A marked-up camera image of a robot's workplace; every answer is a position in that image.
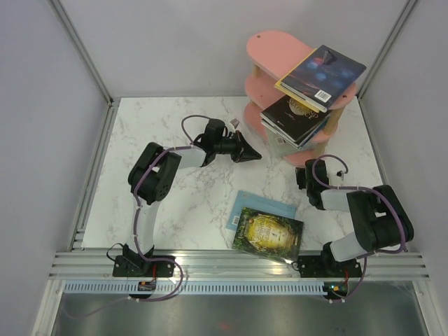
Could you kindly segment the grey cover book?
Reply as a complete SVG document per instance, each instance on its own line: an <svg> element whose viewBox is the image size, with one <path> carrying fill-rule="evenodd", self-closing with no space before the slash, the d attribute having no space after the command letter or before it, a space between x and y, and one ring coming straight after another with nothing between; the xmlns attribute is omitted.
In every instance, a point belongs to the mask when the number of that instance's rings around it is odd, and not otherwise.
<svg viewBox="0 0 448 336"><path fill-rule="evenodd" d="M266 131L267 141L272 147L272 150L281 157L298 153L300 150L287 142L283 137L267 129Z"/></svg>

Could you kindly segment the light blue thin book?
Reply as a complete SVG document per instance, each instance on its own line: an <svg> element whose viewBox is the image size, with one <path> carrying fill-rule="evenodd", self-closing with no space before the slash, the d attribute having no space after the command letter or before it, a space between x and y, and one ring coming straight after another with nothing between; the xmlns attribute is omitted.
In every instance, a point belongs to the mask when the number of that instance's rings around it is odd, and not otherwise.
<svg viewBox="0 0 448 336"><path fill-rule="evenodd" d="M254 209L257 211L264 211L269 214L283 216L287 218L294 218L297 207L283 202L275 201L265 197L257 196L249 192L240 190L237 193L234 206L230 212L230 217L227 221L226 228L235 231L239 223L239 217L244 207Z"/></svg>

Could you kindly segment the blue Wuthering Heights book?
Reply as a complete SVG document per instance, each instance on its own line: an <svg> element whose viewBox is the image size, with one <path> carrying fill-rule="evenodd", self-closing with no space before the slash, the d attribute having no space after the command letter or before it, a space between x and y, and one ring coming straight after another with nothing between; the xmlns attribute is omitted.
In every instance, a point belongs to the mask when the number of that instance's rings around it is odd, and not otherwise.
<svg viewBox="0 0 448 336"><path fill-rule="evenodd" d="M304 136L300 137L298 141L294 141L294 140L292 139L291 136L288 136L285 132L281 131L278 127L269 124L266 120L263 120L263 119L262 119L262 120L261 120L261 125L264 126L265 128L267 128L268 130L270 130L270 131L272 131L272 132L278 134L280 137L283 137L283 138L286 139L287 141L290 141L290 142L292 142L292 143L294 143L294 144L299 144L300 142L302 142L303 139L304 139L310 132L312 132L312 131L317 127L317 126L315 126L314 129L312 129L311 131L309 131L308 133L306 133ZM316 138L322 131L323 131L323 129L322 129L322 130L321 130L321 131L320 131L320 132L319 132L319 133L318 133L318 134L317 134L311 141L315 140L315 138Z"/></svg>

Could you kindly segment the black Moon and Sixpence book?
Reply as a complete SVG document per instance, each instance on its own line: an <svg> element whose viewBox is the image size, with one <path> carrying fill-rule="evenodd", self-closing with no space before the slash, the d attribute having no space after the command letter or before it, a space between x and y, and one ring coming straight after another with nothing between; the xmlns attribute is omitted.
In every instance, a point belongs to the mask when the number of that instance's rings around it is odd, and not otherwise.
<svg viewBox="0 0 448 336"><path fill-rule="evenodd" d="M317 113L289 96L283 96L261 112L261 118L278 127L294 141L327 119L328 113Z"/></svg>

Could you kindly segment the teal ocean cover book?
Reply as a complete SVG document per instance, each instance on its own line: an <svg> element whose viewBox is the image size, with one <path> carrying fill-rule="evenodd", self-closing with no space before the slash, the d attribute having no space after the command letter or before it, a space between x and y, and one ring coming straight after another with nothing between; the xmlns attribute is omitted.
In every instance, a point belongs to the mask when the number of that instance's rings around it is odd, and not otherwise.
<svg viewBox="0 0 448 336"><path fill-rule="evenodd" d="M284 139L283 137L278 137L276 139L276 142L279 145L286 145L286 146L290 146L292 148L296 148L296 149L301 149L301 148L305 148L307 146L307 144L326 126L327 124L327 120L324 120L320 125L318 125L312 132L310 132L304 139L302 142L300 142L299 144L294 144L290 141L287 141L286 139Z"/></svg>

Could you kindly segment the green forest cover book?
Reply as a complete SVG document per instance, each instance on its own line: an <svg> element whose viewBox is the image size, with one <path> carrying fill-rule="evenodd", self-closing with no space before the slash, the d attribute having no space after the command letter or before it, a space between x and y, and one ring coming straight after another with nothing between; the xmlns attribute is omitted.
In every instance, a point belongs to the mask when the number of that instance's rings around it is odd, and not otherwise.
<svg viewBox="0 0 448 336"><path fill-rule="evenodd" d="M232 249L291 264L300 254L303 229L300 220L244 207Z"/></svg>

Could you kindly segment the dark blue Robinson Crusoe book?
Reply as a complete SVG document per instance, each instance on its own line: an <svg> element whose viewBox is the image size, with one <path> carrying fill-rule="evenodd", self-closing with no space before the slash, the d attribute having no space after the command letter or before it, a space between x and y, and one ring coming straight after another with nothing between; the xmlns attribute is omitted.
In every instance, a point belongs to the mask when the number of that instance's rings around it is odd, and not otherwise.
<svg viewBox="0 0 448 336"><path fill-rule="evenodd" d="M364 64L321 45L295 70L295 77L311 85L306 95L329 110L365 70Z"/></svg>

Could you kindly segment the yellow cover book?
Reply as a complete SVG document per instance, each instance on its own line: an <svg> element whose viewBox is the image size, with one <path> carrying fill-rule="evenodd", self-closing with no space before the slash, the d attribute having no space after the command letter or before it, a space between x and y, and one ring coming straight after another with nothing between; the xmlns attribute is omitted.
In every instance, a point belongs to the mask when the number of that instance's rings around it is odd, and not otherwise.
<svg viewBox="0 0 448 336"><path fill-rule="evenodd" d="M307 60L307 58L313 54L314 51L316 51L316 49L311 49L311 52L309 52L308 55L297 63L287 74L280 78L274 84L274 87L283 92L285 95L301 102L307 108L317 113L326 113L328 111L326 107L306 95L306 93L311 90L312 86L295 77L295 70L300 67Z"/></svg>

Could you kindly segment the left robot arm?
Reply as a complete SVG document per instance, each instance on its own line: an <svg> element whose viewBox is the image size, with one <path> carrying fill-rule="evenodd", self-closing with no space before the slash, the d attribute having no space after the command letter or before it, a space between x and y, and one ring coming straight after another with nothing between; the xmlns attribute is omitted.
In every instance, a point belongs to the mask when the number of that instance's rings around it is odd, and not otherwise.
<svg viewBox="0 0 448 336"><path fill-rule="evenodd" d="M223 120L203 118L207 120L204 131L196 137L188 135L187 146L164 148L150 142L131 169L127 182L136 210L129 239L119 243L121 254L112 259L114 277L170 277L179 268L175 257L154 254L158 209L178 170L205 167L217 155L229 155L235 163L262 158L238 129L230 131Z"/></svg>

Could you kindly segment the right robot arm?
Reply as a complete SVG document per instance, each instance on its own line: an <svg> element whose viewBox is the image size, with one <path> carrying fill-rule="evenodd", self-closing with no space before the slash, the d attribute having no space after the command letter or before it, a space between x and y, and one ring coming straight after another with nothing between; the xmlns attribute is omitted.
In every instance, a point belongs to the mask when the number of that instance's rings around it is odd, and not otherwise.
<svg viewBox="0 0 448 336"><path fill-rule="evenodd" d="M324 244L318 255L297 257L292 267L302 278L360 277L359 258L392 246L390 254L404 251L414 228L391 186L331 186L323 158L295 169L297 186L316 209L348 213L353 232Z"/></svg>

